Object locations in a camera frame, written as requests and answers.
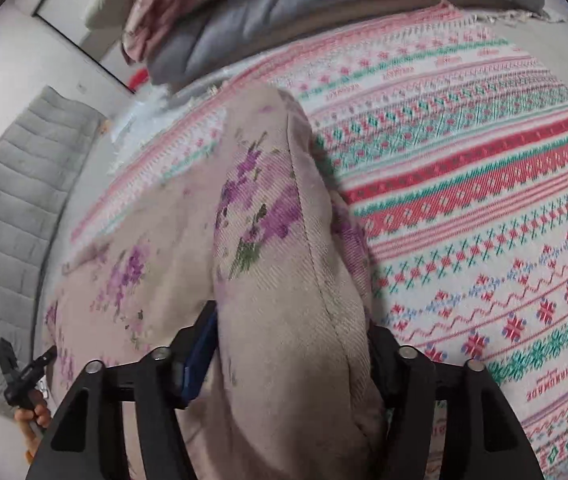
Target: green stripe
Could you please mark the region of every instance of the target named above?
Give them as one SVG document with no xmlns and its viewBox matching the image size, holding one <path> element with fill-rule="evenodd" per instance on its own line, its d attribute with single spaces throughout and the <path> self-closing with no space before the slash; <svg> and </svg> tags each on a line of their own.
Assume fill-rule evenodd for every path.
<svg viewBox="0 0 568 480">
<path fill-rule="evenodd" d="M 490 132 L 490 131 L 494 130 L 495 128 L 502 128 L 504 126 L 509 126 L 511 124 L 516 124 L 516 123 L 524 122 L 524 121 L 530 121 L 530 120 L 535 119 L 537 117 L 561 112 L 561 111 L 566 110 L 566 109 L 568 109 L 568 103 L 557 105 L 557 106 L 552 106 L 552 107 L 549 107 L 549 108 L 544 108 L 542 110 L 539 110 L 538 112 L 534 112 L 534 113 L 531 113 L 531 114 L 523 114 L 521 116 L 509 118 L 509 119 L 506 119 L 506 120 L 503 120 L 503 121 L 495 121 L 494 123 L 491 123 L 488 126 L 483 126 L 481 128 L 469 128 L 467 130 L 457 130 L 458 133 L 457 133 L 457 135 L 455 135 L 455 140 L 457 142 L 458 140 L 465 139 L 466 137 L 480 136 L 481 134 Z M 340 179 L 343 179 L 343 178 L 346 178 L 346 177 L 352 177 L 352 176 L 357 176 L 359 174 L 369 173 L 370 171 L 376 170 L 377 168 L 384 168 L 385 166 L 388 166 L 390 163 L 396 164 L 396 163 L 401 162 L 403 160 L 406 160 L 408 158 L 412 158 L 414 156 L 417 156 L 420 153 L 427 152 L 427 151 L 430 151 L 430 150 L 434 150 L 435 148 L 438 148 L 440 146 L 450 144 L 450 142 L 451 141 L 450 141 L 449 137 L 442 137 L 440 140 L 436 140 L 435 142 L 427 144 L 424 147 L 420 147 L 420 148 L 410 150 L 408 152 L 403 152 L 403 153 L 392 153 L 393 156 L 388 157 L 388 158 L 384 158 L 380 162 L 376 162 L 374 164 L 368 164 L 363 168 L 360 168 L 359 166 L 354 166 L 352 171 L 336 172 L 336 178 L 337 178 L 337 180 L 340 180 Z"/>
<path fill-rule="evenodd" d="M 174 166 L 166 171 L 165 173 L 161 174 L 161 177 L 158 182 L 166 182 L 167 180 L 173 178 L 176 174 L 181 173 L 184 170 L 187 170 L 196 160 L 200 158 L 207 157 L 210 155 L 217 145 L 217 141 L 213 141 L 210 144 L 204 146 L 201 150 L 192 153 L 191 155 L 187 156 L 184 160 L 178 162 Z"/>
<path fill-rule="evenodd" d="M 539 370 L 546 362 L 556 359 L 568 348 L 568 322 L 553 330 L 523 350 L 513 352 L 509 358 L 488 363 L 487 368 L 497 384 L 519 381 L 532 370 Z"/>
<path fill-rule="evenodd" d="M 486 174 L 490 171 L 500 170 L 504 166 L 507 166 L 508 164 L 511 164 L 513 162 L 517 162 L 519 160 L 524 160 L 526 158 L 530 158 L 532 156 L 539 155 L 541 153 L 550 152 L 552 150 L 555 150 L 555 149 L 560 148 L 561 146 L 565 146 L 567 144 L 568 144 L 568 137 L 565 138 L 565 139 L 559 139 L 559 140 L 556 140 L 555 142 L 551 142 L 551 143 L 546 144 L 544 146 L 539 146 L 538 148 L 528 150 L 528 152 L 518 153 L 517 155 L 513 155 L 513 156 L 510 156 L 510 157 L 507 157 L 507 158 L 503 158 L 501 160 L 496 160 L 495 162 L 491 162 L 490 164 L 487 164 L 486 166 L 482 166 L 481 168 L 475 168 L 474 170 L 467 171 L 464 174 L 458 175 L 458 176 L 451 178 L 449 180 L 445 180 L 444 182 L 440 182 L 436 186 L 430 186 L 430 187 L 427 187 L 427 188 L 422 189 L 420 191 L 412 191 L 410 193 L 407 193 L 405 195 L 402 195 L 402 196 L 399 196 L 399 197 L 396 197 L 396 198 L 395 197 L 389 198 L 389 199 L 385 200 L 384 202 L 374 203 L 374 204 L 371 204 L 371 205 L 369 205 L 365 208 L 357 209 L 357 210 L 355 210 L 354 214 L 355 214 L 355 216 L 363 217 L 363 216 L 367 216 L 367 215 L 370 215 L 372 213 L 375 213 L 377 211 L 382 211 L 382 210 L 389 209 L 389 208 L 397 206 L 397 205 L 405 204 L 405 203 L 408 203 L 408 202 L 413 202 L 414 200 L 419 200 L 419 199 L 422 199 L 426 196 L 430 196 L 432 194 L 439 193 L 440 191 L 448 189 L 449 187 L 458 186 L 459 184 L 461 184 L 465 180 L 474 178 L 476 176 L 481 176 L 481 175 Z"/>
<path fill-rule="evenodd" d="M 504 40 L 504 38 L 499 38 L 497 40 L 475 41 L 474 43 L 463 43 L 458 45 L 442 46 L 435 50 L 424 50 L 422 52 L 417 52 L 415 54 L 406 54 L 404 56 L 397 56 L 394 57 L 393 59 L 382 61 L 381 63 L 378 63 L 376 66 L 363 68 L 361 70 L 353 72 L 351 75 L 342 76 L 341 78 L 339 78 L 338 81 L 332 81 L 330 83 L 327 83 L 326 85 L 318 86 L 317 88 L 313 88 L 312 90 L 303 92 L 302 94 L 299 95 L 299 100 L 300 101 L 308 100 L 311 96 L 322 94 L 325 91 L 336 89 L 339 86 L 346 85 L 353 81 L 358 81 L 359 79 L 362 79 L 365 76 L 375 75 L 377 72 L 383 72 L 384 70 L 388 70 L 389 68 L 394 68 L 404 63 L 410 63 L 411 61 L 421 61 L 423 59 L 427 59 L 428 57 L 446 56 L 446 54 L 454 54 L 456 52 L 463 52 L 465 50 L 473 50 L 475 48 L 483 48 L 486 46 L 502 46 L 506 44 L 510 44 L 510 41 Z"/>
</svg>

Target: patterned blanket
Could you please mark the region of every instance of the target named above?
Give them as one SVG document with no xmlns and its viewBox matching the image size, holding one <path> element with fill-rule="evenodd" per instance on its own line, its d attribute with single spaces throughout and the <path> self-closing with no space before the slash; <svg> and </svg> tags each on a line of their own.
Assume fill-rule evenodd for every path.
<svg viewBox="0 0 568 480">
<path fill-rule="evenodd" d="M 433 360 L 485 361 L 547 479 L 568 480 L 568 88 L 446 2 L 291 44 L 158 138 L 89 212 L 108 231 L 207 156 L 225 105 L 288 89 L 365 228 L 375 320 Z M 428 477 L 438 478 L 445 406 Z"/>
</svg>

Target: person's hand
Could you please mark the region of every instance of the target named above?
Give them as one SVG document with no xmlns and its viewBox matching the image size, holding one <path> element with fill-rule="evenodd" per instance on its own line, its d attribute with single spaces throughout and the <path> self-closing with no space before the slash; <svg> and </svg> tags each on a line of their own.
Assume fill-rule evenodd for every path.
<svg viewBox="0 0 568 480">
<path fill-rule="evenodd" d="M 19 408 L 15 411 L 15 421 L 26 439 L 26 447 L 28 448 L 26 459 L 31 462 L 39 447 L 40 439 L 35 436 L 32 428 L 30 428 L 30 422 L 34 420 L 42 428 L 47 428 L 50 425 L 52 416 L 40 391 L 34 390 L 30 392 L 29 397 L 35 404 L 35 412 Z"/>
</svg>

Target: white wall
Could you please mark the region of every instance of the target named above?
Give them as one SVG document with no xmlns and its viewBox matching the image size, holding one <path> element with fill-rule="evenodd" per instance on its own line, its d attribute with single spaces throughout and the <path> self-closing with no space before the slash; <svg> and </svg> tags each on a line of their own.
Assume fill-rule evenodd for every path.
<svg viewBox="0 0 568 480">
<path fill-rule="evenodd" d="M 17 7 L 31 16 L 36 13 L 123 83 L 141 68 L 128 66 L 121 52 L 121 27 L 88 30 L 84 15 L 92 0 L 15 0 Z"/>
<path fill-rule="evenodd" d="M 123 86 L 77 47 L 9 0 L 0 9 L 0 137 L 45 85 L 107 116 L 132 101 Z M 0 416 L 0 480 L 26 477 L 25 450 L 17 428 Z"/>
</svg>

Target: floral pillow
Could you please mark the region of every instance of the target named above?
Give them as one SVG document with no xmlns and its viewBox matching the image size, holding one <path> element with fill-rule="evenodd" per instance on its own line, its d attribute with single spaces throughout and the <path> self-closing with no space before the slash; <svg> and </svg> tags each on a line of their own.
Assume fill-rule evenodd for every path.
<svg viewBox="0 0 568 480">
<path fill-rule="evenodd" d="M 259 86 L 231 105 L 213 155 L 82 251 L 46 314 L 57 403 L 87 362 L 137 361 L 214 298 L 219 358 L 179 413 L 199 478 L 365 475 L 385 429 L 366 338 L 368 258 L 310 140 L 298 104 Z M 143 478 L 134 411 L 124 413 Z"/>
</svg>

